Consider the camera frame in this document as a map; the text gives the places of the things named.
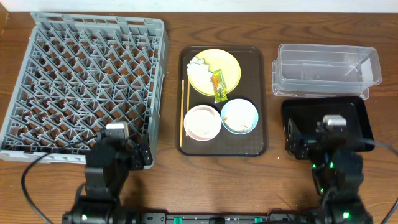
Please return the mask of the white paper napkin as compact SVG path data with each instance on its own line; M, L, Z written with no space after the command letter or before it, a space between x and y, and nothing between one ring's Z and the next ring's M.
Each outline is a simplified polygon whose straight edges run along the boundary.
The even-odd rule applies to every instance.
M187 75L189 82L196 90L203 93L210 91L212 73L204 59L193 57L187 65Z

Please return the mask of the light blue bowl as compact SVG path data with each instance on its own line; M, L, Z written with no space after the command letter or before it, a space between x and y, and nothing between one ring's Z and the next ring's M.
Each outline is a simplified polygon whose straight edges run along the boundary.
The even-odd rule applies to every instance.
M257 126L259 113L250 101L237 98L228 101L222 107L221 121L229 132L247 134Z

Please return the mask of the pink white bowl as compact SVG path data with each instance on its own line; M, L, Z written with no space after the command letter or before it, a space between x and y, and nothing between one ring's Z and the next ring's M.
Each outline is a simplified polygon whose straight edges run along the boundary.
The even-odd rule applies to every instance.
M221 131L221 116L211 106L194 106L185 115L183 127L186 136L196 141L209 141Z

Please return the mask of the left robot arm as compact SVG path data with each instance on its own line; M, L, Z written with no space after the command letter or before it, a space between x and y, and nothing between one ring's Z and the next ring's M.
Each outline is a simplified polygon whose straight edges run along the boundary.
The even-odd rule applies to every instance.
M76 191L74 205L63 214L62 223L140 223L141 216L122 206L119 196L130 171L143 170L151 162L148 135L128 149L124 134L101 134L86 155L86 181Z

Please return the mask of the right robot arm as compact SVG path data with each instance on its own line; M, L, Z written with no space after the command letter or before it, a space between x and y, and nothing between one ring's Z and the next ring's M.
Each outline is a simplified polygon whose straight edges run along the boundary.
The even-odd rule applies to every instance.
M314 134L303 134L293 119L287 123L285 150L298 160L310 160L312 179L321 196L318 208L305 212L308 223L372 223L359 187L363 183L363 158L350 143L346 120L326 115Z

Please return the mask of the green orange snack wrapper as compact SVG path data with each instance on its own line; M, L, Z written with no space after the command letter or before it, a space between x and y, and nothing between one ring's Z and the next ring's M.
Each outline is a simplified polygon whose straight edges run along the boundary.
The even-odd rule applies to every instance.
M218 69L212 73L211 83L213 85L215 103L221 103L227 101L228 97L226 94L226 85L224 83L224 78L221 69Z

